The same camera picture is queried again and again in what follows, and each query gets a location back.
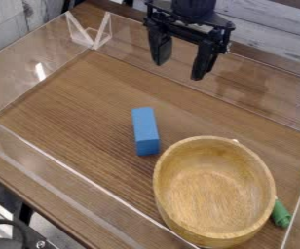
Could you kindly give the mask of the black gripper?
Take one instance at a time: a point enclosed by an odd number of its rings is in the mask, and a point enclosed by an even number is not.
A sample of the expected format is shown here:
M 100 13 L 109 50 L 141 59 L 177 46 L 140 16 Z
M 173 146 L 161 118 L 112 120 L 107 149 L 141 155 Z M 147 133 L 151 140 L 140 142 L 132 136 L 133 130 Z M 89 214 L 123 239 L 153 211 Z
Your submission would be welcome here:
M 218 53 L 226 53 L 231 21 L 215 12 L 216 0 L 144 0 L 147 7 L 143 25 L 148 31 L 149 53 L 161 66 L 171 58 L 172 37 L 198 44 L 190 79 L 199 81 L 212 70 Z

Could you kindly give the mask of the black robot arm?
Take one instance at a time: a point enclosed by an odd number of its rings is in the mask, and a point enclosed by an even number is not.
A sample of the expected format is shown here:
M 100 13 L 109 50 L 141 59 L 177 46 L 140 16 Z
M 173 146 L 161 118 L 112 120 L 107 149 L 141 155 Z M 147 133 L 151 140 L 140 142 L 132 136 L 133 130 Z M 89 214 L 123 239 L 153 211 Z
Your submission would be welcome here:
M 151 59 L 161 66 L 172 55 L 172 37 L 198 46 L 190 79 L 199 81 L 226 54 L 231 21 L 215 13 L 216 0 L 144 0 Z

